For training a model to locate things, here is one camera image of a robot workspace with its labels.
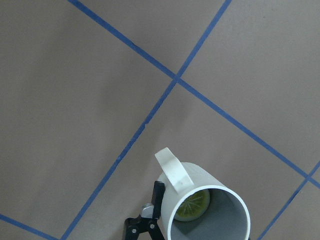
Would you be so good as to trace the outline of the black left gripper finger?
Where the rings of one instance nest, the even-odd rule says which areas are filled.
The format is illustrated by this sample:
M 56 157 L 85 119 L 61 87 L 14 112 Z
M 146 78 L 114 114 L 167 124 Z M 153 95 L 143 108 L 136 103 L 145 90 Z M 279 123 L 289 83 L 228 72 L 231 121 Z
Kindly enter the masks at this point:
M 151 203 L 153 205 L 152 219 L 161 217 L 162 202 L 165 193 L 165 184 L 162 181 L 155 181 L 153 185 Z

